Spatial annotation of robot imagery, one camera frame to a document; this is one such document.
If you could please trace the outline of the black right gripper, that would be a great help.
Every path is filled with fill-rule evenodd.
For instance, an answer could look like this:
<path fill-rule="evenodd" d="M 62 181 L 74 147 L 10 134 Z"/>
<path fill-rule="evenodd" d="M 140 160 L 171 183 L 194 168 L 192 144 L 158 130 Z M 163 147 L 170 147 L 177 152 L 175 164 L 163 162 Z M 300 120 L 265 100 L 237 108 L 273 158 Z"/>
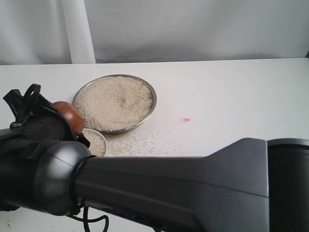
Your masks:
<path fill-rule="evenodd" d="M 91 155 L 88 147 L 57 110 L 1 130 L 1 210 L 80 210 L 75 179 Z"/>

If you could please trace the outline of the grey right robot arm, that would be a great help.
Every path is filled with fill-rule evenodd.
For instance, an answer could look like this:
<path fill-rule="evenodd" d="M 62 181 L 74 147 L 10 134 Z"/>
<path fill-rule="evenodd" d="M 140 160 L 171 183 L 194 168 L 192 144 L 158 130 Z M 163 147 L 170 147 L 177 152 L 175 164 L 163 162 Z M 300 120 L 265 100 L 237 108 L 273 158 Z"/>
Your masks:
<path fill-rule="evenodd" d="M 0 131 L 0 208 L 79 219 L 89 208 L 156 232 L 306 232 L 309 142 L 240 139 L 206 157 L 99 158 L 60 111 Z"/>

